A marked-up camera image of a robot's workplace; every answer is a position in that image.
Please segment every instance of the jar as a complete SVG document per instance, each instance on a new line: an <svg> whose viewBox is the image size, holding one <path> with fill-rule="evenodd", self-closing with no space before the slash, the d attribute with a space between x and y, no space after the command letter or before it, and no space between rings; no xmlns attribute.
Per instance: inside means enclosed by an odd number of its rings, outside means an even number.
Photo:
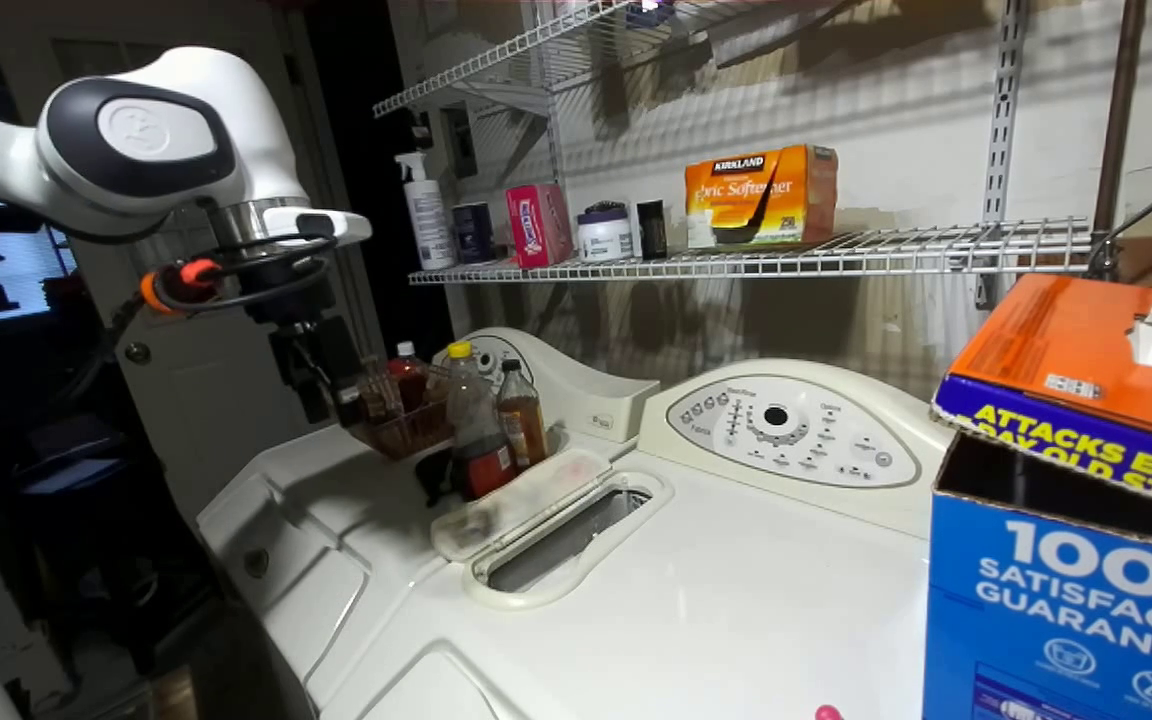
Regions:
<svg viewBox="0 0 1152 720"><path fill-rule="evenodd" d="M630 229L623 204L590 204L574 217L574 256L579 261L629 261Z"/></svg>

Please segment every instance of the cardboard box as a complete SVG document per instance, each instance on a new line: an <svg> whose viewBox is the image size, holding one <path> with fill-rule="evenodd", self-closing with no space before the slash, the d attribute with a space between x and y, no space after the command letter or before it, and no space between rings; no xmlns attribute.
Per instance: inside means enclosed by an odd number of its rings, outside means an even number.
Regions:
<svg viewBox="0 0 1152 720"><path fill-rule="evenodd" d="M1152 286L1024 274L956 356L927 720L1152 720Z"/></svg>
<svg viewBox="0 0 1152 720"><path fill-rule="evenodd" d="M931 507L923 720L1152 720L1152 501L965 434Z"/></svg>
<svg viewBox="0 0 1152 720"><path fill-rule="evenodd" d="M686 162L686 246L807 246L830 239L837 152L788 144Z"/></svg>
<svg viewBox="0 0 1152 720"><path fill-rule="evenodd" d="M1129 327L1152 286L1024 274L936 388L972 434L1152 495L1152 369Z"/></svg>
<svg viewBox="0 0 1152 720"><path fill-rule="evenodd" d="M568 200L555 184L506 189L510 264L547 268L570 256Z"/></svg>

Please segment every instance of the brown bottle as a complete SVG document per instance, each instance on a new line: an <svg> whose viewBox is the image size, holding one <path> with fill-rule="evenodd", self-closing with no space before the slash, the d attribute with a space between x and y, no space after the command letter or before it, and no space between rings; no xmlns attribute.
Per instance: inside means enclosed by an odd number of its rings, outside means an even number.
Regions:
<svg viewBox="0 0 1152 720"><path fill-rule="evenodd" d="M449 344L449 418L459 495L477 501L517 474L506 439L496 418L493 385L473 365L473 344Z"/></svg>
<svg viewBox="0 0 1152 720"><path fill-rule="evenodd" d="M522 378L520 359L504 359L500 369L504 369L504 385L496 392L496 417L510 447L510 463L517 470L522 470L547 455L539 392Z"/></svg>

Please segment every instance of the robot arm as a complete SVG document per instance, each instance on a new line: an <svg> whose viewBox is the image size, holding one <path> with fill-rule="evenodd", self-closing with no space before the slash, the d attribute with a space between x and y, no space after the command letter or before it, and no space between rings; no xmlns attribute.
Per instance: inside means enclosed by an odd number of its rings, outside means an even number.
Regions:
<svg viewBox="0 0 1152 720"><path fill-rule="evenodd" d="M0 124L0 200L87 239L150 232L193 200L214 204L236 243L302 229L336 243L371 234L363 217L309 207L269 87L214 46L70 80L37 129Z"/></svg>
<svg viewBox="0 0 1152 720"><path fill-rule="evenodd" d="M165 313L236 307L274 325L273 350L312 418L354 413L358 359L315 250L358 243L354 213L312 207L264 80L227 50L171 46L123 77L57 87L37 129L0 124L0 200L81 239L150 232L179 204L211 204L219 246L147 271L141 296ZM214 298L219 274L240 296Z"/></svg>

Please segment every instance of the bottle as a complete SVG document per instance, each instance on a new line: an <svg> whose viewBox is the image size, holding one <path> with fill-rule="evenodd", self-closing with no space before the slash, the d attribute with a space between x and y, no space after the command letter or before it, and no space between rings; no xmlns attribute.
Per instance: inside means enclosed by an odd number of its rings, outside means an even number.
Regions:
<svg viewBox="0 0 1152 720"><path fill-rule="evenodd" d="M520 372L520 359L504 359L500 369L504 369L504 385L496 392L496 418L500 418L500 432L510 447L517 470L522 470L547 455L542 453L539 392Z"/></svg>
<svg viewBox="0 0 1152 720"><path fill-rule="evenodd" d="M473 369L473 344L449 344L449 422L450 463L459 470L459 495L477 501L506 483L510 453L496 422L493 385Z"/></svg>
<svg viewBox="0 0 1152 720"><path fill-rule="evenodd" d="M412 340L395 344L395 359L389 359L385 372L400 388L405 413L424 407L428 372L424 372Z"/></svg>
<svg viewBox="0 0 1152 720"><path fill-rule="evenodd" d="M405 197L409 197L409 217L414 232L414 250L421 268L450 268L455 246L450 246L450 229L449 229L449 204L436 180L424 170L424 152L405 152L395 157L405 168Z"/></svg>
<svg viewBox="0 0 1152 720"><path fill-rule="evenodd" d="M662 261L668 256L668 239L662 239L662 204L638 204L638 246L642 261Z"/></svg>

